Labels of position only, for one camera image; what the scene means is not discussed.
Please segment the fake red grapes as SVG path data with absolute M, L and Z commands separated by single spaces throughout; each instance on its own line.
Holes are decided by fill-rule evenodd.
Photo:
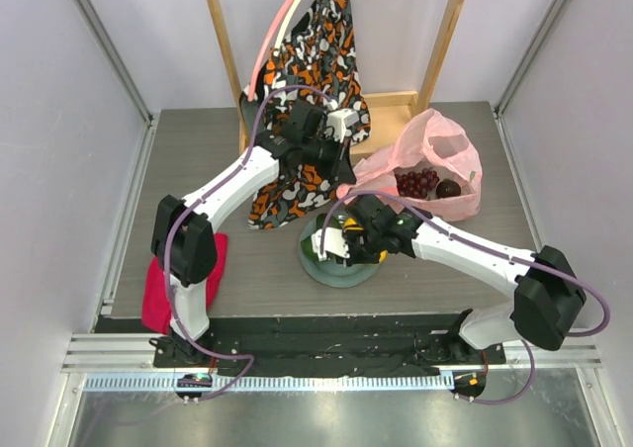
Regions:
M 396 173 L 397 189 L 400 196 L 418 200 L 427 200 L 439 184 L 437 172 L 431 168 L 420 171 Z

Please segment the pink plastic bag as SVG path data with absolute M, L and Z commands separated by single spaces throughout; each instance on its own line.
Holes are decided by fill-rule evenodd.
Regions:
M 426 200 L 410 198 L 413 206 L 448 222 L 463 221 L 479 212 L 483 181 L 480 155 L 465 130 L 434 109 L 412 118 L 393 144 L 355 164 L 356 183 L 340 185 L 336 197 L 360 190 L 397 195 L 396 175 L 423 168 L 436 171 L 441 181 L 450 179 L 459 184 L 461 194 L 438 199 L 431 192 Z

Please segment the fake green avocado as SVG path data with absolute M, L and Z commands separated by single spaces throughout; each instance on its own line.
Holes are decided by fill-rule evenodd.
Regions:
M 344 214 L 334 214 L 326 222 L 323 223 L 325 227 L 332 227 L 336 229 L 343 229 L 347 216 Z

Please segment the fake green lime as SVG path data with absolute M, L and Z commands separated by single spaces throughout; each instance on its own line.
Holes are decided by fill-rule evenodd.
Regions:
M 318 261 L 318 255 L 315 251 L 313 240 L 310 236 L 302 239 L 300 242 L 302 254 L 309 260 Z

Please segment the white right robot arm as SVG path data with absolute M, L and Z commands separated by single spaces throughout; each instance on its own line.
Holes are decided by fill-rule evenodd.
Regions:
M 469 234 L 429 212 L 395 211 L 374 195 L 346 207 L 364 229 L 355 253 L 404 254 L 443 264 L 488 284 L 507 298 L 484 309 L 467 309 L 446 339 L 452 359 L 467 363 L 497 343 L 523 339 L 556 351 L 567 338 L 587 296 L 558 249 L 538 252 L 503 246 Z

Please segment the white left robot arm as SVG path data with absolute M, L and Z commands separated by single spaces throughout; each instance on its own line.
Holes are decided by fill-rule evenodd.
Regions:
M 202 188 L 158 204 L 151 252 L 168 265 L 170 328 L 180 339 L 177 356 L 188 366 L 203 365 L 211 353 L 202 336 L 210 326 L 206 283 L 218 262 L 214 231 L 249 196 L 278 178 L 288 181 L 299 166 L 313 166 L 331 183 L 353 183 L 349 147 L 358 112 L 328 112 L 300 101 L 278 132 L 262 131 L 224 172 Z

